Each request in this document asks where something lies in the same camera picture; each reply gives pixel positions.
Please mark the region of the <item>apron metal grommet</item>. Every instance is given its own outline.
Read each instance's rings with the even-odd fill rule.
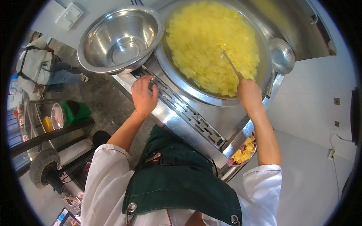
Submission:
[[[133,211],[135,211],[137,209],[137,203],[132,202],[128,205],[127,210],[128,212],[132,213]]]
[[[237,215],[235,215],[235,214],[231,215],[230,220],[233,224],[235,224],[235,225],[237,224],[238,226],[240,226],[240,221],[239,221]]]
[[[125,215],[126,215],[126,225],[127,226],[131,226],[133,223],[133,220],[136,218],[136,216],[133,216],[131,221],[128,221],[128,213],[132,213],[137,209],[137,203],[132,202],[130,204],[128,204],[128,207],[126,209]]]

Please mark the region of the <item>white chef jacket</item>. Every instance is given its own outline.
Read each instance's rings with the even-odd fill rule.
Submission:
[[[122,204],[134,171],[129,169],[128,153],[122,148],[104,144],[93,156],[81,208],[81,225],[125,225]],[[282,184],[279,165],[263,165],[243,175],[241,206],[243,225],[277,225],[276,214]],[[134,226],[184,226],[195,210],[156,210],[138,215]],[[208,226],[227,225],[202,214]]]
[[[27,45],[39,48],[39,50],[28,50],[22,69],[22,72],[32,81],[18,76],[19,86],[21,86],[28,94],[31,94],[34,91],[35,83],[46,85],[50,77],[49,70],[51,65],[52,53],[44,50],[46,47],[46,38],[46,36],[42,36]],[[21,64],[24,56],[25,51],[22,52],[16,64],[16,71],[18,73],[21,69]],[[46,66],[43,66],[43,68],[46,70],[42,68],[43,62],[47,62]]]

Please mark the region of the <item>yellow container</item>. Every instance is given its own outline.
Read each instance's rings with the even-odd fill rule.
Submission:
[[[43,126],[46,133],[53,131],[50,117],[45,116],[45,118],[43,119]]]

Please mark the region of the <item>tray of food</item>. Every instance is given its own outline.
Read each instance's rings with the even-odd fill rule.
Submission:
[[[227,162],[228,166],[239,166],[251,159],[256,151],[255,133],[253,132]]]

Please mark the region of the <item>yellow potato slices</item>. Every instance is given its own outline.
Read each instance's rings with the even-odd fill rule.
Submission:
[[[199,87],[236,96],[239,83],[222,49],[245,78],[254,79],[260,59],[253,28],[235,9],[198,1],[176,11],[166,29],[175,66]]]

